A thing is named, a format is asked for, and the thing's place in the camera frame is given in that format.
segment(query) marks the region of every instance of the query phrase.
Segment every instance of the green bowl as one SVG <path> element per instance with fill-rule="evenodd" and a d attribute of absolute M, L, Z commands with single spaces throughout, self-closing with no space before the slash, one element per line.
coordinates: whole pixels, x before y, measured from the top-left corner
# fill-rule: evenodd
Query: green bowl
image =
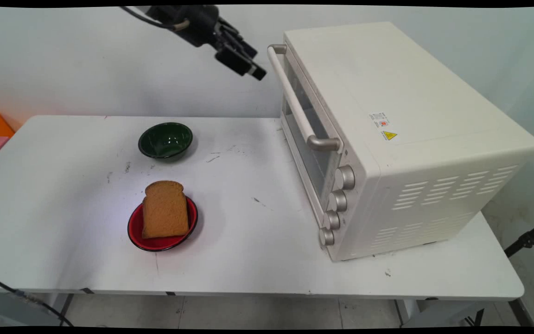
<path fill-rule="evenodd" d="M 193 142 L 193 132 L 186 125 L 169 122 L 154 125 L 140 137 L 140 152 L 150 158 L 164 159 L 184 152 Z"/>

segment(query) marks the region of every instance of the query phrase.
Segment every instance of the black border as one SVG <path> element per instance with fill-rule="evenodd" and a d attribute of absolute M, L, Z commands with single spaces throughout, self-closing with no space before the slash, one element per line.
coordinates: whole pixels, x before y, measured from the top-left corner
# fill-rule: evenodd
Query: black border
<path fill-rule="evenodd" d="M 197 220 L 199 220 L 199 210 L 197 209 L 197 205 L 195 204 L 195 202 L 190 199 L 188 196 L 185 196 L 186 199 L 190 200 L 191 203 L 193 203 L 193 207 L 195 208 L 195 212 L 197 213 L 197 217 L 195 217 L 195 223 L 193 224 L 193 228 L 191 228 L 189 230 L 188 233 L 186 233 L 186 235 L 184 236 L 184 238 L 180 239 L 180 241 L 170 247 L 168 247 L 167 249 L 161 249 L 161 250 L 148 250 L 148 249 L 144 249 L 142 247 L 140 247 L 139 245 L 137 245 L 133 239 L 131 239 L 131 234 L 129 233 L 129 226 L 131 225 L 131 218 L 133 218 L 133 215 L 135 214 L 135 211 L 137 211 L 137 209 L 143 205 L 144 203 L 142 202 L 140 205 L 138 205 L 135 210 L 133 210 L 133 212 L 131 213 L 131 216 L 129 216 L 129 222 L 127 222 L 127 236 L 129 237 L 129 240 L 131 240 L 131 243 L 133 245 L 135 245 L 135 247 L 137 247 L 138 249 L 140 250 L 144 250 L 144 251 L 152 251 L 152 252 L 157 252 L 157 251 L 165 251 L 165 250 L 169 250 L 169 249 L 173 249 L 174 247 L 180 245 L 183 243 L 183 241 L 187 240 L 188 237 L 191 236 L 191 233 L 193 233 L 193 231 L 195 230 L 195 228 L 197 227 Z M 189 214 L 189 206 L 187 205 L 187 214 Z"/>
<path fill-rule="evenodd" d="M 185 129 L 187 129 L 187 131 L 189 131 L 189 134 L 191 135 L 191 140 L 189 140 L 189 142 L 186 144 L 186 146 L 182 150 L 176 152 L 175 154 L 171 154 L 171 155 L 167 155 L 167 156 L 155 156 L 155 155 L 150 155 L 150 154 L 147 154 L 146 152 L 144 152 L 144 150 L 142 150 L 142 148 L 141 148 L 141 140 L 144 138 L 146 133 L 151 131 L 154 127 L 159 127 L 161 125 L 166 125 L 166 124 L 182 125 Z M 184 125 L 182 123 L 178 123 L 178 122 L 166 122 L 166 123 L 156 124 L 153 127 L 150 127 L 149 129 L 144 131 L 144 133 L 141 134 L 140 139 L 137 141 L 137 148 L 139 148 L 141 154 L 143 154 L 144 156 L 148 156 L 148 157 L 154 158 L 154 159 L 165 159 L 165 158 L 171 158 L 173 156 L 176 156 L 176 155 L 181 154 L 182 152 L 186 151 L 187 148 L 189 148 L 189 146 L 191 146 L 192 142 L 193 142 L 193 131 L 191 131 L 191 129 L 189 127 L 187 127 L 186 125 Z"/>

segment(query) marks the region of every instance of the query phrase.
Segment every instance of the oven knob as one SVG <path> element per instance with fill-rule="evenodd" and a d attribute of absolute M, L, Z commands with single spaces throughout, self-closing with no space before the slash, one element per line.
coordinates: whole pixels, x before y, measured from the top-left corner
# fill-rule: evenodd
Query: oven knob
<path fill-rule="evenodd" d="M 339 230 L 339 215 L 335 211 L 325 212 L 324 225 L 329 230 Z"/>
<path fill-rule="evenodd" d="M 329 206 L 333 211 L 343 212 L 347 210 L 347 199 L 343 190 L 333 190 L 329 194 Z"/>
<path fill-rule="evenodd" d="M 354 171 L 348 165 L 341 166 L 335 170 L 335 186 L 337 189 L 353 189 L 356 185 Z"/>
<path fill-rule="evenodd" d="M 321 228 L 320 231 L 318 231 L 318 236 L 320 237 L 320 244 L 323 246 L 331 246 L 335 243 L 333 232 L 327 228 Z"/>

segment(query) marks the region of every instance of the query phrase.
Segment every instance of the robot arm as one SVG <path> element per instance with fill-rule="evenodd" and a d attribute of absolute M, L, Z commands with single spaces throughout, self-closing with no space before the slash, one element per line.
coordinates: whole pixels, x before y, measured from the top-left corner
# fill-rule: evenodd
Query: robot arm
<path fill-rule="evenodd" d="M 265 76 L 265 70 L 253 61 L 257 51 L 244 42 L 238 30 L 219 15 L 214 5 L 135 6 L 151 19 L 147 19 L 126 6 L 122 9 L 131 15 L 167 28 L 195 47 L 209 44 L 216 49 L 216 59 L 243 76 L 250 74 L 257 80 Z"/>

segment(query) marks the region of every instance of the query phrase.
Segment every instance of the toaster oven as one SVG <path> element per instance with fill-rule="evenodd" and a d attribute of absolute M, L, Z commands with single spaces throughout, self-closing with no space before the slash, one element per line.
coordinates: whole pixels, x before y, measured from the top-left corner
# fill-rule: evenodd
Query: toaster oven
<path fill-rule="evenodd" d="M 534 137 L 391 23 L 284 32 L 280 119 L 333 261 L 449 239 Z"/>

